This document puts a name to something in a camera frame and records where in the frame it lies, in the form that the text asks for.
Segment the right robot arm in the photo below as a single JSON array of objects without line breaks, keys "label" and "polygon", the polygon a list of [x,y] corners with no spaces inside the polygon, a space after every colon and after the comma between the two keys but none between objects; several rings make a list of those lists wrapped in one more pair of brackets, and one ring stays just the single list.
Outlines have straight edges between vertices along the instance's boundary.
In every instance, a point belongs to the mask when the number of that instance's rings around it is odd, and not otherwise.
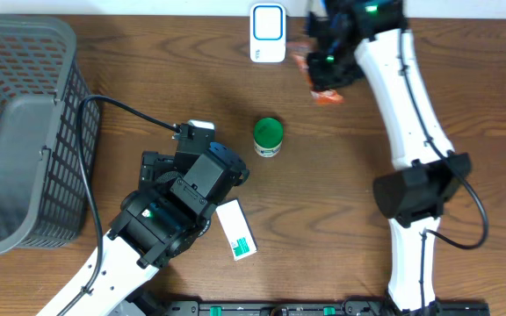
[{"label": "right robot arm", "polygon": [[445,203],[471,170],[457,154],[431,105],[401,1],[324,1],[326,15],[309,12],[307,75],[315,92],[369,83],[383,119],[394,167],[372,183],[388,220],[392,275],[386,311],[439,315],[432,282],[434,246]]}]

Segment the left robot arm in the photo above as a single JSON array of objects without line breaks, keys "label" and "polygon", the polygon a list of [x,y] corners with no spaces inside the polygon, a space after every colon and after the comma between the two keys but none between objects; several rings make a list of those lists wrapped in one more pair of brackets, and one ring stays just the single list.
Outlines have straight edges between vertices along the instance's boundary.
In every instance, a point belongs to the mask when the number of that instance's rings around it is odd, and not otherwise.
[{"label": "left robot arm", "polygon": [[187,169],[172,163],[130,193],[76,275],[42,315],[108,315],[205,232],[216,208],[249,175],[231,149],[213,142]]}]

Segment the green-lidded white jar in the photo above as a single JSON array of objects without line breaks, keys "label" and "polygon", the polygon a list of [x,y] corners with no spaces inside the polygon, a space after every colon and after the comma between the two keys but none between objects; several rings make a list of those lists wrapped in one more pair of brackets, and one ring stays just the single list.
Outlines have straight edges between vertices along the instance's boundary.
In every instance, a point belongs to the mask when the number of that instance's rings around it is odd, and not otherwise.
[{"label": "green-lidded white jar", "polygon": [[274,118],[261,118],[254,126],[254,149],[264,157],[275,156],[282,146],[284,127]]}]

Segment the grey plastic mesh basket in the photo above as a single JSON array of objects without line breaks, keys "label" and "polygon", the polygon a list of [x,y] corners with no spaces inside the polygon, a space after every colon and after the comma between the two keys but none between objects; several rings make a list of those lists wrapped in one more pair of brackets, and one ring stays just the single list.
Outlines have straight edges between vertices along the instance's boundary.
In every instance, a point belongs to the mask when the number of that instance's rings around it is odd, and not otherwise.
[{"label": "grey plastic mesh basket", "polygon": [[89,92],[68,24],[0,15],[0,255],[59,248],[80,233],[76,109]]}]

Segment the orange chocolate bar wrapper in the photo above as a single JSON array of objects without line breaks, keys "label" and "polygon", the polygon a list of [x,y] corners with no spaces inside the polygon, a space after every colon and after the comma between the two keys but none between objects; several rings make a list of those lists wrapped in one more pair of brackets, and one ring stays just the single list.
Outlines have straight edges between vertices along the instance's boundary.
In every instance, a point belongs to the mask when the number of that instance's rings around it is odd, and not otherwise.
[{"label": "orange chocolate bar wrapper", "polygon": [[297,64],[310,88],[310,94],[318,105],[342,104],[344,98],[335,90],[315,91],[308,75],[307,55],[311,52],[312,44],[309,41],[294,41],[286,44],[287,51]]}]

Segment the white barcode scanner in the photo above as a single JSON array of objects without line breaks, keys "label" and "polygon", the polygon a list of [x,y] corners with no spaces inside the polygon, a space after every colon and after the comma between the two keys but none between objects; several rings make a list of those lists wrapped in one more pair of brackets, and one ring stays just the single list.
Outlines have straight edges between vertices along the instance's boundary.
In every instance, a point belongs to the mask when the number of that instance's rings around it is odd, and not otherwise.
[{"label": "white barcode scanner", "polygon": [[249,11],[249,57],[255,63],[280,63],[286,57],[286,8],[254,4]]}]

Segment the white medicine box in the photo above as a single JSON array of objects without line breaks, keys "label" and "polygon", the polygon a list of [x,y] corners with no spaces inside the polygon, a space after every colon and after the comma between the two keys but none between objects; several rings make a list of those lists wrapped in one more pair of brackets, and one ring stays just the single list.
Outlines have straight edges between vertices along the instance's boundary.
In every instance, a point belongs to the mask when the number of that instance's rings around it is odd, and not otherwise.
[{"label": "white medicine box", "polygon": [[216,209],[216,214],[235,261],[239,261],[257,252],[257,244],[254,241],[248,222],[237,199],[219,205]]}]

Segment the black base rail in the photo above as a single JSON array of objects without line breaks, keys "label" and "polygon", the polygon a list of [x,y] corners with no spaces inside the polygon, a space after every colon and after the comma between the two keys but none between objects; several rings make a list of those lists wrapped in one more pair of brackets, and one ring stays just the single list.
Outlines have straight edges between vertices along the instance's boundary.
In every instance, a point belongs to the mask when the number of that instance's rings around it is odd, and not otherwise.
[{"label": "black base rail", "polygon": [[131,295],[110,316],[395,316],[400,312],[387,299],[351,297],[342,302],[224,303],[160,301],[149,292]]}]

